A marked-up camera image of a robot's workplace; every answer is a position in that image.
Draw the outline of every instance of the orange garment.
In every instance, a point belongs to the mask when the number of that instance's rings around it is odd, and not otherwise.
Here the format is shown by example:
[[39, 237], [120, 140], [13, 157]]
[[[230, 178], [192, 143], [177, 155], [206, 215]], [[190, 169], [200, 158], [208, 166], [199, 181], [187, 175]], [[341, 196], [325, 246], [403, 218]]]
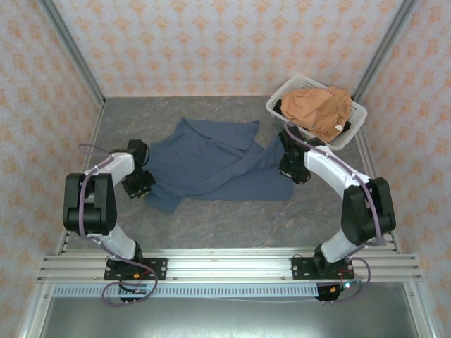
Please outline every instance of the orange garment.
[[283, 97], [280, 109], [288, 120], [329, 143], [342, 132], [351, 106], [345, 90], [329, 87], [292, 90]]

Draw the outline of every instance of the patterned wallpaper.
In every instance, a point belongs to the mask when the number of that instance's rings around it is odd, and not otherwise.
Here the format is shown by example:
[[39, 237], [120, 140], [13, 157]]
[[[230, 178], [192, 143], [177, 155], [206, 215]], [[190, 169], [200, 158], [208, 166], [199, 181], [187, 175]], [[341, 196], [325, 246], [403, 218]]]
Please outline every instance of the patterned wallpaper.
[[36, 0], [0, 6], [0, 327], [16, 337], [98, 105]]
[[451, 337], [451, 1], [420, 1], [364, 99], [405, 251], [421, 255]]
[[106, 96], [354, 91], [402, 0], [56, 0]]

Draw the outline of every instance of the gray floor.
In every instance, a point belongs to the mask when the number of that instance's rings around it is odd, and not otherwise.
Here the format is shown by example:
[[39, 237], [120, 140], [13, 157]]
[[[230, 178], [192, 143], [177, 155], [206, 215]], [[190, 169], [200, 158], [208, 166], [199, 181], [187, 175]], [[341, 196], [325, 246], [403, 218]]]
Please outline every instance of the gray floor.
[[[267, 96], [108, 99], [96, 144], [105, 149], [142, 139], [148, 145], [169, 136], [181, 117], [261, 122], [256, 140], [266, 146], [279, 128], [265, 109]], [[363, 172], [353, 139], [336, 153]], [[340, 228], [341, 200], [319, 177], [296, 186], [289, 201], [199, 201], [184, 199], [173, 215], [130, 200], [116, 187], [118, 222], [143, 249], [316, 246]], [[69, 249], [95, 246], [72, 236]]]
[[402, 283], [373, 283], [334, 306], [294, 300], [153, 298], [108, 308], [100, 299], [52, 299], [41, 338], [418, 337]]

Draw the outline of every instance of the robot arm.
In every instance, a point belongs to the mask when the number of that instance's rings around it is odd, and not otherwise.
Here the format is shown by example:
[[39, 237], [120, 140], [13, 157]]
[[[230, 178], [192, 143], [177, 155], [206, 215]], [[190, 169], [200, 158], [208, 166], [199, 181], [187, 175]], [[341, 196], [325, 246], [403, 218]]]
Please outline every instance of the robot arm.
[[[352, 254], [360, 246], [380, 235], [395, 229], [396, 220], [390, 188], [387, 181], [379, 177], [371, 179], [343, 163], [319, 139], [300, 140], [297, 128], [289, 129], [296, 140], [285, 129], [279, 134], [285, 155], [279, 165], [282, 175], [295, 183], [303, 184], [310, 178], [310, 172], [327, 182], [341, 197], [341, 230], [331, 239], [315, 249], [314, 263], [320, 275], [333, 271], [339, 262]], [[368, 200], [362, 185], [371, 195]], [[376, 209], [375, 221], [371, 204]]]
[[[143, 196], [150, 191], [155, 180], [143, 171], [148, 148], [140, 140], [130, 140], [125, 150], [114, 150], [108, 159], [94, 167], [87, 181], [85, 195], [80, 198], [82, 183], [91, 170], [72, 173], [66, 178], [63, 224], [69, 231], [93, 239], [105, 251], [131, 261], [142, 260], [139, 245], [130, 239], [117, 224], [114, 186], [122, 185], [130, 198]], [[84, 234], [80, 233], [80, 203], [83, 203]]]

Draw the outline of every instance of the laundry basket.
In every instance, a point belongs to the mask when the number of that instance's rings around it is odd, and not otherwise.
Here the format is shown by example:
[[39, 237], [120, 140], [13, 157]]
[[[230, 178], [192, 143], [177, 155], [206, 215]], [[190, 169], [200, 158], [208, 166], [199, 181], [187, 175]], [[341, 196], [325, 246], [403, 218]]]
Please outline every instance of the laundry basket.
[[[284, 123], [288, 121], [288, 119], [285, 118], [285, 116], [279, 115], [273, 110], [277, 101], [282, 99], [286, 93], [294, 89], [304, 89], [304, 88], [327, 88], [327, 87], [322, 85], [321, 83], [318, 83], [317, 81], [308, 78], [307, 76], [295, 75], [294, 77], [292, 77], [276, 93], [274, 93], [273, 96], [271, 96], [268, 102], [266, 102], [266, 109], [268, 109], [269, 113], [271, 113], [271, 116], [275, 124], [283, 127]], [[351, 139], [356, 135], [360, 127], [364, 124], [367, 115], [368, 113], [366, 112], [366, 109], [364, 107], [360, 106], [355, 102], [352, 102], [349, 119], [349, 122], [351, 123], [350, 129], [346, 132], [343, 132], [339, 137], [336, 137], [330, 143], [327, 143], [327, 146], [331, 150], [343, 149], [345, 145], [348, 144], [351, 141]], [[298, 128], [302, 136], [304, 136], [306, 139], [316, 137], [307, 130], [305, 130], [304, 128], [299, 126]]]

